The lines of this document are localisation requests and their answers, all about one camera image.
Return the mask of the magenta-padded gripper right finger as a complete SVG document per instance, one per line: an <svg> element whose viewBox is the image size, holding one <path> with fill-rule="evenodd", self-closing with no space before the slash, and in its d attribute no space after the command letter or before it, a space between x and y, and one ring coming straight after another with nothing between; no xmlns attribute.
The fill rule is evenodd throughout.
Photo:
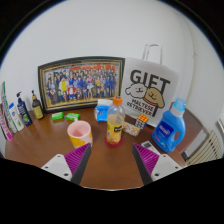
<svg viewBox="0 0 224 224"><path fill-rule="evenodd" d="M158 155L137 143L132 145L132 154L136 160L144 185L150 184L182 169L182 167L167 154Z"/></svg>

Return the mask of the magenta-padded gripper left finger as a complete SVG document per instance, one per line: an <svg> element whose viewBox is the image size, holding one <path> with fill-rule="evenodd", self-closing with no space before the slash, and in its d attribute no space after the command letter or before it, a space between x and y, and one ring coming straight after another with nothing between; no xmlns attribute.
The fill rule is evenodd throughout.
<svg viewBox="0 0 224 224"><path fill-rule="evenodd" d="M56 154L42 169L79 185L90 155L91 144L87 143L66 155Z"/></svg>

